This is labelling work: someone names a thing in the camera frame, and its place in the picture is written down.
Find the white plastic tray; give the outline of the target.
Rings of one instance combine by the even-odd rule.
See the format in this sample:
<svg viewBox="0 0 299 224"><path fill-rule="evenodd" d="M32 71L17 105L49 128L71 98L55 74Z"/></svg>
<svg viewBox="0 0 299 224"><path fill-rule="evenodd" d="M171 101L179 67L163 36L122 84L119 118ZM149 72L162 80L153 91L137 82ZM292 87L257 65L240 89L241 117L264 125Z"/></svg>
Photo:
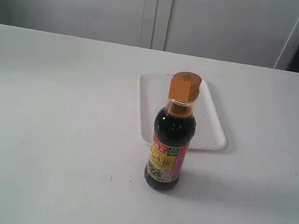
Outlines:
<svg viewBox="0 0 299 224"><path fill-rule="evenodd" d="M138 79L139 130L146 145L152 143L154 120L168 101L172 76L143 74ZM189 144L190 151L219 151L226 147L225 136L209 84L202 80L198 99L194 102L195 135Z"/></svg>

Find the dark soy sauce bottle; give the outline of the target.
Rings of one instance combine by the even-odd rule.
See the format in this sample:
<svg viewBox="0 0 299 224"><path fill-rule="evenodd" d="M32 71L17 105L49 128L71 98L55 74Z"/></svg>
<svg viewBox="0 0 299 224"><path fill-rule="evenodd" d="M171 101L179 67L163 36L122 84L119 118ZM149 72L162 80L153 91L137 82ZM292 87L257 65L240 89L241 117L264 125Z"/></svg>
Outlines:
<svg viewBox="0 0 299 224"><path fill-rule="evenodd" d="M202 78L183 71L173 75L167 104L154 120L149 160L144 169L148 185L168 191L179 181L186 153L196 131L193 105L200 92Z"/></svg>

